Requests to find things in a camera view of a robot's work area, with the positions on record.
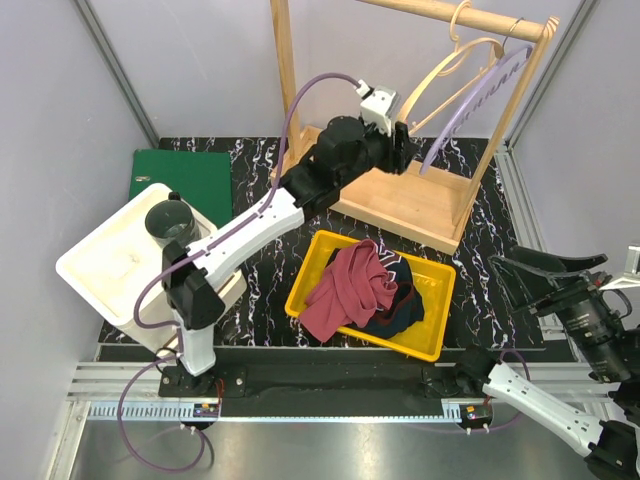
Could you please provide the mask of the lilac plastic hanger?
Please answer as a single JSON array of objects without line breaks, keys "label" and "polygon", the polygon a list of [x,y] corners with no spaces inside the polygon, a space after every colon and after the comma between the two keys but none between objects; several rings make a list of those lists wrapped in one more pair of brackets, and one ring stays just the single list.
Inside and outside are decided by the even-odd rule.
[{"label": "lilac plastic hanger", "polygon": [[459,132],[468,119],[529,62],[532,53],[533,47],[531,45],[521,45],[518,48],[508,50],[480,78],[432,143],[422,161],[420,175],[426,173],[438,157],[439,152]]}]

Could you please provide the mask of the navy tank top maroon trim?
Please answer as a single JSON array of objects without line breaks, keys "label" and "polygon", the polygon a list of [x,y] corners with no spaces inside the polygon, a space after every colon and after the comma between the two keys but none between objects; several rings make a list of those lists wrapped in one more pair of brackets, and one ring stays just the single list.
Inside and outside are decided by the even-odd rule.
[{"label": "navy tank top maroon trim", "polygon": [[364,327],[355,323],[349,328],[366,334],[390,339],[404,332],[414,323],[423,321],[425,310],[422,296],[417,291],[408,261],[398,253],[378,246],[378,258],[397,285],[391,306],[386,310],[378,309]]}]

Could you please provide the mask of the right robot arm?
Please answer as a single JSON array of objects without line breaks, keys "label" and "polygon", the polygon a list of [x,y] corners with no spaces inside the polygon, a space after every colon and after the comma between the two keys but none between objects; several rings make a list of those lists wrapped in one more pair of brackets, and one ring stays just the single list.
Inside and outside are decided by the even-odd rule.
[{"label": "right robot arm", "polygon": [[502,401],[554,433],[583,458],[599,479],[639,476],[639,331],[605,300],[622,301],[639,285],[639,247],[630,245],[622,273],[600,270],[606,255],[563,257],[516,246],[492,256],[490,266],[514,313],[556,317],[590,367],[590,378],[611,385],[607,396],[624,413],[604,420],[534,385],[503,359],[471,346],[454,367],[454,384],[466,396]]}]

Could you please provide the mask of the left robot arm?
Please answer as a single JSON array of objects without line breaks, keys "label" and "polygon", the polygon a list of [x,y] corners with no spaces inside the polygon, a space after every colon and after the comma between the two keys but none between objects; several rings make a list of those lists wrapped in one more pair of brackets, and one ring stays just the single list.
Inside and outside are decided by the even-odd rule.
[{"label": "left robot arm", "polygon": [[208,238],[188,247],[177,242],[164,247],[161,283],[180,331],[180,381],[190,393],[203,396],[215,386],[214,324],[227,310],[218,291],[236,268],[328,210],[343,188],[369,171],[403,174],[413,154],[409,129],[401,121],[382,133],[361,118],[335,117],[277,188],[254,206]]}]

